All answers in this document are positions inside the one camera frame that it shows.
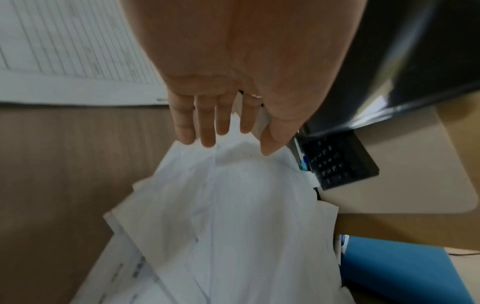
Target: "human hand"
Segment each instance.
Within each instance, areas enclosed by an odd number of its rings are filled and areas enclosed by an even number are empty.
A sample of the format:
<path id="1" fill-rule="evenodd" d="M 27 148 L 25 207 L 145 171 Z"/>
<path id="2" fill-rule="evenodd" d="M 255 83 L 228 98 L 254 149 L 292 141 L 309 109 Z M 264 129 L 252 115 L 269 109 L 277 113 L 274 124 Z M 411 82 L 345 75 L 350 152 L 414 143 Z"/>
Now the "human hand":
<path id="1" fill-rule="evenodd" d="M 240 130 L 263 103 L 271 115 L 260 146 L 285 145 L 327 95 L 366 0 L 121 0 L 134 33 L 168 89 L 175 132 L 215 144 L 229 131 L 243 90 Z"/>

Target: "desk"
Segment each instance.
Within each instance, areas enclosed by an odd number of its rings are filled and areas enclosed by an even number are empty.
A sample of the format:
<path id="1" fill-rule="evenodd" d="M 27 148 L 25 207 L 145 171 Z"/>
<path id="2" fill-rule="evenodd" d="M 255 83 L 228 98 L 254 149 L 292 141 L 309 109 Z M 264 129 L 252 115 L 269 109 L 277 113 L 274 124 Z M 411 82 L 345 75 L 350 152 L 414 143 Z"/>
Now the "desk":
<path id="1" fill-rule="evenodd" d="M 474 99 L 439 112 L 479 192 Z M 112 234 L 102 215 L 153 173 L 174 139 L 167 108 L 0 106 L 0 302 L 68 303 Z M 480 249 L 480 208 L 342 214 L 337 232 Z"/>

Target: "keyboard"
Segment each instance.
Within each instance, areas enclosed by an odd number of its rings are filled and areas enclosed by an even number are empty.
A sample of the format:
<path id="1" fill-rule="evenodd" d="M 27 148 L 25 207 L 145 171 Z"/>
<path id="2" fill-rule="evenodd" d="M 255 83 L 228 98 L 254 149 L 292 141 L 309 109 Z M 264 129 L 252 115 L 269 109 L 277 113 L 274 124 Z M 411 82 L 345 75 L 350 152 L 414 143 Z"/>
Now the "keyboard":
<path id="1" fill-rule="evenodd" d="M 377 176 L 379 168 L 353 131 L 320 139 L 298 139 L 323 190 Z"/>

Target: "small blue item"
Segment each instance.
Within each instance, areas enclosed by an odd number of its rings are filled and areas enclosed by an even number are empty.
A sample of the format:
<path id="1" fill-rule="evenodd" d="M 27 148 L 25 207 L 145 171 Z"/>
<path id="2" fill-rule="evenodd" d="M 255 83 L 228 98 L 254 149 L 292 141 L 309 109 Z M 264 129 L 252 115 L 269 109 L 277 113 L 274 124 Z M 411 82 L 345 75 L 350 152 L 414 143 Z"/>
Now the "small blue item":
<path id="1" fill-rule="evenodd" d="M 475 304 L 442 248 L 350 236 L 340 272 L 399 303 Z"/>

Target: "computer monitor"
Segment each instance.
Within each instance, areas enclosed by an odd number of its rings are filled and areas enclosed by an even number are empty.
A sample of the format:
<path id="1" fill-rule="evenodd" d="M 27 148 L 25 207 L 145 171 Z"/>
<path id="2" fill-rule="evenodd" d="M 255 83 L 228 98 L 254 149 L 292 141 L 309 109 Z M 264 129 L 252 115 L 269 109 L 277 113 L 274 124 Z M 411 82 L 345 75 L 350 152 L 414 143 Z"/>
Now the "computer monitor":
<path id="1" fill-rule="evenodd" d="M 479 0 L 369 0 L 303 135 L 325 136 L 480 90 Z"/>

